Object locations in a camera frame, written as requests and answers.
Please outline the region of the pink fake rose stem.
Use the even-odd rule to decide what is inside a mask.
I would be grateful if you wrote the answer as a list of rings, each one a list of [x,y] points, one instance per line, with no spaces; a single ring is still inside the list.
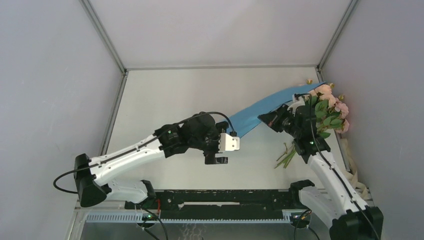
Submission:
[[[284,164],[287,168],[294,154],[309,154],[314,152],[315,140],[318,146],[324,145],[324,139],[331,134],[327,132],[333,129],[336,133],[344,134],[349,130],[350,123],[347,120],[349,114],[348,106],[332,93],[334,84],[322,84],[321,86],[303,94],[293,102],[289,108],[295,110],[297,107],[309,105],[315,116],[315,123],[311,123],[312,139],[294,139],[291,152],[286,151],[284,159],[278,165]]]

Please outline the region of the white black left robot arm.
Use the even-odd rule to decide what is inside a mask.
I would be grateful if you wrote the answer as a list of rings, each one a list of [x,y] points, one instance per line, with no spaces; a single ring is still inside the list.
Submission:
[[[227,157],[216,157],[240,148],[240,139],[229,120],[216,123],[212,112],[200,112],[178,123],[166,124],[147,138],[102,156],[83,153],[75,158],[74,181],[81,207],[95,206],[105,200],[126,201],[149,209],[157,196],[148,180],[125,182],[126,172],[143,164],[184,154],[188,149],[203,152],[205,164],[227,164]]]

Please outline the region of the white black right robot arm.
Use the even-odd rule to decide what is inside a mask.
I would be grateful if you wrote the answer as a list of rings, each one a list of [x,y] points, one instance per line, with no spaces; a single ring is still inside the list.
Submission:
[[[289,203],[311,210],[327,226],[332,240],[379,240],[384,216],[363,200],[339,169],[331,149],[316,128],[312,106],[283,104],[258,119],[275,132],[293,137],[294,149],[317,175],[329,197],[309,180],[290,185]]]

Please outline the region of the blue wrapping paper sheet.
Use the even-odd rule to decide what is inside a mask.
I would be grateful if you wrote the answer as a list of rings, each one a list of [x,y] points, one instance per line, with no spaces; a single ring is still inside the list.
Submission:
[[[258,118],[259,115],[272,112],[282,104],[292,101],[294,94],[305,94],[321,85],[323,85],[323,83],[285,88],[238,111],[231,115],[229,120],[237,132],[237,136],[242,138],[261,123]]]

